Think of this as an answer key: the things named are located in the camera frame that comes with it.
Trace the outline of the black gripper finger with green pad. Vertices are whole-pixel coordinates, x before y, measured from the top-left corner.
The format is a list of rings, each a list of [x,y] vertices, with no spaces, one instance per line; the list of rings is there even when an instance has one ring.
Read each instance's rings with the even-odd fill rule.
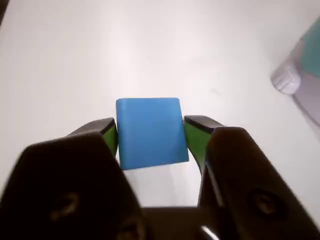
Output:
[[[0,199],[3,240],[150,240],[140,204],[104,135],[111,117],[28,146]]]
[[[183,119],[200,173],[198,206],[212,209],[221,240],[317,240],[314,221],[242,127],[204,115]]]

